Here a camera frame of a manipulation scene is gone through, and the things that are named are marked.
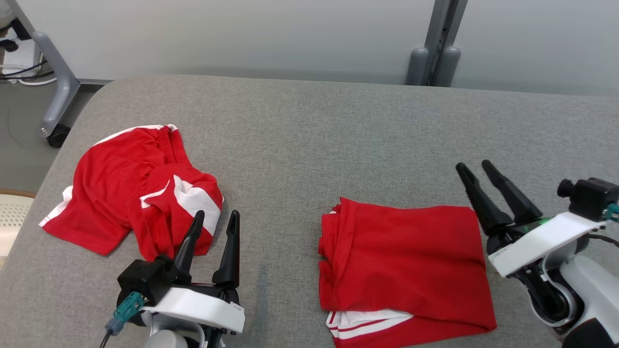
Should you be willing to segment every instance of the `white wall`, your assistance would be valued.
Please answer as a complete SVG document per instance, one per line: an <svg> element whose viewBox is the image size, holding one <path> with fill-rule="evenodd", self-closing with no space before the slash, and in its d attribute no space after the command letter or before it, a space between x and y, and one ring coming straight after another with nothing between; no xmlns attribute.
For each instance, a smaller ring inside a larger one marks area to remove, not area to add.
<svg viewBox="0 0 619 348"><path fill-rule="evenodd" d="M17 0L78 79L220 74L401 84L434 0Z"/></svg>
<svg viewBox="0 0 619 348"><path fill-rule="evenodd" d="M469 0L452 87L619 95L619 1Z"/></svg>

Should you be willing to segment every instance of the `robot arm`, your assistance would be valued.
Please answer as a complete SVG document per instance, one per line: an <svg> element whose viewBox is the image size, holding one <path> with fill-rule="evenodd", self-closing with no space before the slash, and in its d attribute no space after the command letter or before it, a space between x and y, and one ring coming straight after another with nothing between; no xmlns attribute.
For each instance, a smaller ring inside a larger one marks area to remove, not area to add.
<svg viewBox="0 0 619 348"><path fill-rule="evenodd" d="M129 320L150 329L144 348L218 348L223 334L243 332L245 311L236 292L240 215L233 211L230 216L228 239L213 284L194 283L189 273L203 221L204 212L198 211L174 260L165 255L153 262L135 260L118 277L119 304L129 294L138 293L144 299L141 313ZM180 334L187 331L194 337Z"/></svg>
<svg viewBox="0 0 619 348"><path fill-rule="evenodd" d="M564 180L558 194L570 197L569 211L553 218L541 211L490 161L482 166L514 219L500 211L463 163L456 170L484 233L493 267L515 278L529 293L535 315L563 348L611 348L619 343L619 280L593 260L577 255L589 232L617 221L619 186L590 178Z"/></svg>

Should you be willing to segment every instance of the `white stripe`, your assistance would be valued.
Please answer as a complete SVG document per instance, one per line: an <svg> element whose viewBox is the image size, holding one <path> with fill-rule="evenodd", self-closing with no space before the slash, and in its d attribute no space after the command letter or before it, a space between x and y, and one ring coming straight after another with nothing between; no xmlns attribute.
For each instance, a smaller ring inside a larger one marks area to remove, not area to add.
<svg viewBox="0 0 619 348"><path fill-rule="evenodd" d="M44 219L43 221L41 221L39 223L39 226L43 227L45 226L45 224L47 224L51 219L55 218L56 216L60 215L60 213L62 213L66 208L67 205L69 204L69 201L71 201L71 199L73 198L73 185L67 187L66 189L64 189L63 191L63 201L60 202L60 204L58 204Z"/></svg>
<svg viewBox="0 0 619 348"><path fill-rule="evenodd" d="M168 126L168 127L170 127L170 131L176 131L176 130L178 129L178 128L174 125L174 124L168 124L167 126ZM95 145L99 145L99 144L101 144L102 142L105 142L105 141L108 141L108 140L110 140L110 139L113 139L113 138L115 138L115 137L117 137L117 136L119 136L119 135L121 135L121 134L131 132L132 130L134 130L134 129L136 129L136 128L145 128L145 129L162 129L162 128L163 128L163 126L162 126L161 124L150 124L150 125L148 125L148 126L137 126L137 127L127 128L127 129L125 129L124 131L120 131L120 132L118 132L118 133L114 133L114 134L112 134L112 135L110 135L110 136L106 137L105 139L101 140L100 142L96 143Z"/></svg>
<svg viewBox="0 0 619 348"><path fill-rule="evenodd" d="M174 196L178 205L191 216L195 216L198 211L204 211L202 226L209 231L210 235L215 233L221 211L206 191L174 175Z"/></svg>
<svg viewBox="0 0 619 348"><path fill-rule="evenodd" d="M332 315L335 315L335 317L333 321L330 322ZM391 328L413 317L414 315L404 311L388 309L380 311L338 311L329 313L326 324L334 337L349 339ZM375 324L360 326L361 324L367 324L378 320L382 321Z"/></svg>
<svg viewBox="0 0 619 348"><path fill-rule="evenodd" d="M165 187L163 189L161 189L161 190L159 190L157 192L149 193L149 194L147 194L145 196L140 197L140 204L142 205L142 209L150 207L150 204L145 202L145 200L147 198L161 196L165 192L165 189L168 188L169 184L170 184L170 181L168 180L168 182L165 184Z"/></svg>
<svg viewBox="0 0 619 348"><path fill-rule="evenodd" d="M331 330L331 333L333 334L333 336L339 339L349 339L349 338L353 338L353 337L357 337L361 335L377 333L378 331L382 331L382 330L391 328L395 325L401 324L411 318L412 316L408 318L387 319L384 321L380 321L376 324L361 326L357 329L349 330L349 331Z"/></svg>

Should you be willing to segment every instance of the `gray fabric surface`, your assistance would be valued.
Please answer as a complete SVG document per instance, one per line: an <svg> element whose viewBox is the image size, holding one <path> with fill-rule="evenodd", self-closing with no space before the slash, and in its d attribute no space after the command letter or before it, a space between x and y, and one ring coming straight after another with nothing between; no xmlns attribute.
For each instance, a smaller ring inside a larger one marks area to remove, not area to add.
<svg viewBox="0 0 619 348"><path fill-rule="evenodd" d="M206 76L114 82L84 108L0 273L0 347L101 341L116 277L140 258L134 235L102 257L38 223L61 201L80 156L122 129L177 125L194 166L219 180L226 206L208 255L194 259L196 281L209 281L222 227L231 209L241 212L247 320L243 334L225 337L228 347L332 347L317 248L320 216L340 196L395 207L469 205L454 166L466 162L481 176L488 158L544 213L557 214L568 205L555 194L562 178L619 182L618 110L617 99L433 87ZM617 273L616 248L592 242L588 254ZM560 346L516 281L491 268L488 278L498 329L424 347ZM147 335L128 325L108 347L140 347Z"/></svg>

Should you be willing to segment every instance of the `caster wheel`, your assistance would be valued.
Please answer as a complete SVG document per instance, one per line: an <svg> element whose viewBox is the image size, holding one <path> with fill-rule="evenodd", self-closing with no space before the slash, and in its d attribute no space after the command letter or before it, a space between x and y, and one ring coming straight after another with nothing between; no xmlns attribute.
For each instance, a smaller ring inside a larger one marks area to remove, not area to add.
<svg viewBox="0 0 619 348"><path fill-rule="evenodd" d="M64 140L67 139L70 130L71 127L57 124L50 136L47 137L47 143L54 149L60 149L64 144Z"/></svg>

